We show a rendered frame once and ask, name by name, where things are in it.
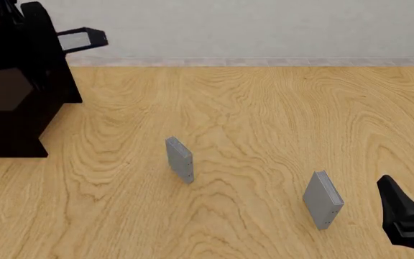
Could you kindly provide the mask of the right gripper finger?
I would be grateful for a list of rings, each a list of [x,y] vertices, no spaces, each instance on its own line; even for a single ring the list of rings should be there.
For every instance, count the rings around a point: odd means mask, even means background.
[[[414,223],[414,201],[409,198],[389,175],[377,181],[382,202],[383,224],[393,222]]]

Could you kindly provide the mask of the large grey book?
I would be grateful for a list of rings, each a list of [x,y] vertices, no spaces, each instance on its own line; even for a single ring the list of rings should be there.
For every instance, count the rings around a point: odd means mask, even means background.
[[[303,200],[318,230],[326,230],[344,206],[344,200],[325,170],[313,173]]]

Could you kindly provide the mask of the small grey book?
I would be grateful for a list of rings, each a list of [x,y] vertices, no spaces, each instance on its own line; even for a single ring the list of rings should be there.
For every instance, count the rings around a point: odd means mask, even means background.
[[[176,137],[165,140],[167,160],[171,169],[187,184],[194,181],[193,154]]]

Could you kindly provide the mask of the small flat grey plate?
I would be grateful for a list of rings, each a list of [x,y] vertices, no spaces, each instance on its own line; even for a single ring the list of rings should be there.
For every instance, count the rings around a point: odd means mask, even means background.
[[[58,32],[57,38],[65,54],[105,47],[109,44],[104,31],[89,27]]]

